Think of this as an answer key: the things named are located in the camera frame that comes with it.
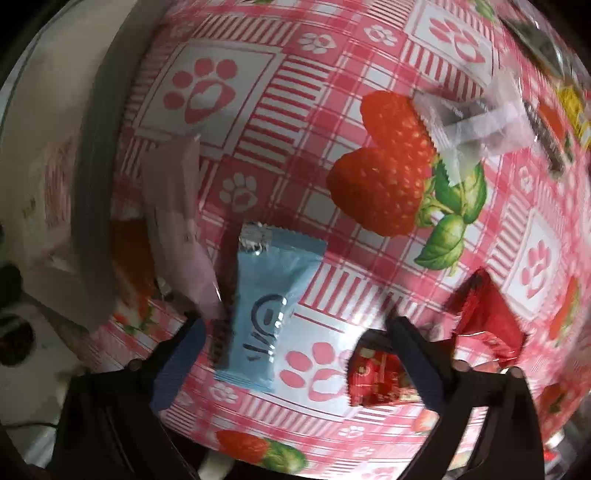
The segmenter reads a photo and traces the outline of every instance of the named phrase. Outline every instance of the white candy wrapper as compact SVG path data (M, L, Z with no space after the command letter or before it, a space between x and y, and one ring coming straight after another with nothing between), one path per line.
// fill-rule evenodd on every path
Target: white candy wrapper
M508 70L498 72L483 95L471 102L452 102L417 92L413 104L441 155L452 186L462 182L482 157L534 143L521 94Z

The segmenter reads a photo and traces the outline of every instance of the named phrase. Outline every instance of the silver foil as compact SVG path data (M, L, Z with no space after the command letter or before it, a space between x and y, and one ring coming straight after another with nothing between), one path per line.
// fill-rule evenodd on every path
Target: silver foil
M271 244L272 230L259 222L245 222L238 237L240 252L260 255Z

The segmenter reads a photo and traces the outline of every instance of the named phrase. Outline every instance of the pink candy wrapper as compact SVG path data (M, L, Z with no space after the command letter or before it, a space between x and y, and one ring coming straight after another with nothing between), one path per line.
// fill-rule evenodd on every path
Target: pink candy wrapper
M206 319L225 317L216 275L201 244L197 218L199 135L187 135L141 157L150 248L157 274Z

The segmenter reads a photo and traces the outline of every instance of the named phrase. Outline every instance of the blue gripper pad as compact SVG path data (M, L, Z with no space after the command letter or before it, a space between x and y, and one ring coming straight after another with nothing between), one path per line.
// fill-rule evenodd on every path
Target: blue gripper pad
M154 378L152 400L150 401L150 408L154 413L158 413L172 405L185 377L197 361L197 357L205 345L206 338L205 324L199 317L191 325L184 338Z
M451 362L427 342L406 317L386 321L392 351L398 355L425 407L441 414L446 392L453 385Z

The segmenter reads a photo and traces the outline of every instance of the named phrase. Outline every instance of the candy wrapper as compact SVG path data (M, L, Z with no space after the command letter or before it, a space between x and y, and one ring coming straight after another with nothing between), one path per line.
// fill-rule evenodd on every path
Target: candy wrapper
M526 337L486 270L478 269L452 295L446 309L461 314L456 335L480 340L502 368L515 365Z
M157 274L199 308L205 319L225 317L213 265L200 243L197 192L199 136L168 142L141 157L150 247Z
M441 155L451 186L462 182L482 157L534 142L521 94L508 70L497 73L479 99L458 103L417 92L413 105Z
M451 359L455 339L441 340L436 344ZM397 401L421 401L396 355L361 345L358 345L349 360L347 384L351 406L370 407Z
M227 363L216 379L273 392L273 361L282 324L318 269L326 242L257 223L242 226L238 285Z
M570 138L562 126L558 113L552 107L540 101L538 108L533 107L527 100L523 100L525 112L534 132L536 144L542 149L541 155L548 156L548 170L550 174L559 178L565 172L566 167L573 161L568 155Z
M581 147L583 150L587 150L591 142L591 122L585 111L585 103L581 101L572 86L559 88L558 98L577 134Z
M531 22L507 18L503 18L501 21L518 43L523 46L525 53L544 72L557 79L564 79L566 70L568 70L567 59L548 34Z

